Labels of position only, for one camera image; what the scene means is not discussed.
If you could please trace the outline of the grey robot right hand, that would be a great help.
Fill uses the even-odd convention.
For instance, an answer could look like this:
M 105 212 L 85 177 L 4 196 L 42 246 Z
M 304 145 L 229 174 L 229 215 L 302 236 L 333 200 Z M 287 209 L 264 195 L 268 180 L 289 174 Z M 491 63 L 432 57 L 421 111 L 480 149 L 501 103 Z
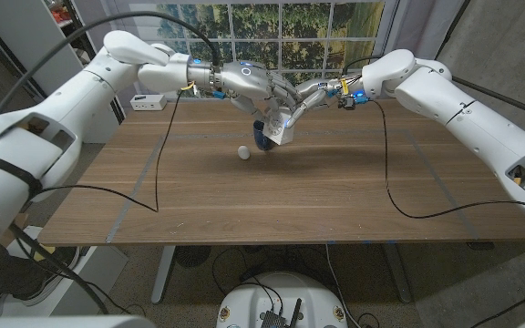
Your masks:
M 337 100 L 336 95 L 342 88 L 339 79 L 315 78 L 297 85 L 295 87 L 297 96 L 295 109 L 289 119 L 284 122 L 284 126 L 292 128 L 306 112 L 315 110 L 322 105 L 331 106 Z

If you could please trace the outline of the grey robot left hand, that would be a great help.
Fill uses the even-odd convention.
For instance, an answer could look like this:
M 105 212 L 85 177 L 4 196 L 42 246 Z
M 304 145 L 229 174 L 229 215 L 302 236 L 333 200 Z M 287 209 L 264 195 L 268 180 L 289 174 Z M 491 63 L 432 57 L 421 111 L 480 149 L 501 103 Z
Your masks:
M 260 121 L 265 121 L 265 114 L 254 105 L 255 99 L 265 100 L 270 109 L 277 109 L 281 100 L 291 110 L 302 99 L 282 75 L 249 61 L 224 64 L 220 72 L 214 74 L 214 85 L 228 93 L 235 107 Z

